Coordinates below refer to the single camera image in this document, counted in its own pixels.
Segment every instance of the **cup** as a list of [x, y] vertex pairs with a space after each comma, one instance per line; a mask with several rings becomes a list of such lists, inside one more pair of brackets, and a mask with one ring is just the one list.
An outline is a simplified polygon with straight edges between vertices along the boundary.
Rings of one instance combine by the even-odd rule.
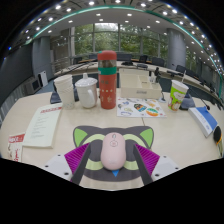
[[58, 95], [61, 99], [61, 102], [63, 104], [63, 108], [66, 110], [71, 110], [74, 108], [75, 105], [75, 98], [74, 98], [74, 90], [73, 88], [70, 88], [67, 91], [64, 92], [58, 92]]
[[184, 85], [182, 82], [172, 80], [170, 99], [168, 102], [168, 107], [172, 111], [178, 111], [188, 89], [188, 86]]
[[97, 103], [96, 83], [97, 79], [88, 78], [87, 73], [83, 74], [83, 79], [75, 83], [79, 101], [84, 108], [94, 107]]
[[72, 84], [72, 76], [71, 75], [65, 75], [58, 77], [54, 80], [54, 84], [57, 88], [57, 91], [63, 91], [64, 89], [71, 88]]

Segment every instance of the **document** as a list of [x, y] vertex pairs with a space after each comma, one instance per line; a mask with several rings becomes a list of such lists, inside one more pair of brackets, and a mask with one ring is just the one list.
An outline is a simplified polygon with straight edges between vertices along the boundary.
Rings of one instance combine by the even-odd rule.
[[53, 148], [55, 128], [61, 110], [62, 103], [38, 108], [27, 128], [23, 146]]
[[10, 135], [8, 141], [8, 159], [15, 162], [22, 162], [22, 142], [25, 133]]

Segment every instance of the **paper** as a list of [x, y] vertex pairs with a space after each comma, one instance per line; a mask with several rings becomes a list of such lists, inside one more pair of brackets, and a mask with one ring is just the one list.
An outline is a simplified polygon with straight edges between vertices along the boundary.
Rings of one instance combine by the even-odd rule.
[[117, 116], [120, 117], [166, 117], [155, 99], [117, 97]]
[[40, 107], [35, 112], [26, 131], [23, 146], [52, 148], [62, 103]]
[[16, 162], [22, 161], [22, 142], [25, 133], [10, 135], [8, 141], [8, 159]]

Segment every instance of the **booklet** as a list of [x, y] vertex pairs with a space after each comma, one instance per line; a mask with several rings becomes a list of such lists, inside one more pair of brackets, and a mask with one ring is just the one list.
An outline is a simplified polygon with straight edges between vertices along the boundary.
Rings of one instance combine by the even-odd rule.
[[55, 128], [61, 110], [62, 103], [38, 108], [27, 128], [23, 146], [53, 148]]
[[16, 162], [22, 161], [22, 143], [25, 133], [10, 135], [8, 141], [8, 159]]
[[197, 122], [206, 138], [212, 133], [212, 131], [218, 125], [218, 122], [207, 111], [206, 107], [193, 107], [189, 108], [188, 111], [194, 118], [194, 120]]

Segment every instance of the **cat ear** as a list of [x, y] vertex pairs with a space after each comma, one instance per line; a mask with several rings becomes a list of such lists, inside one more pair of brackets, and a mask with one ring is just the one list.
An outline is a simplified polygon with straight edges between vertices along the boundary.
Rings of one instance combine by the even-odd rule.
[[140, 133], [140, 136], [145, 140], [145, 142], [147, 143], [148, 147], [147, 148], [151, 148], [152, 146], [152, 142], [154, 139], [154, 133], [152, 128], [146, 129], [145, 131]]
[[73, 132], [75, 146], [79, 147], [80, 143], [87, 135], [88, 134], [85, 131], [83, 131], [79, 128], [75, 128], [75, 130]]

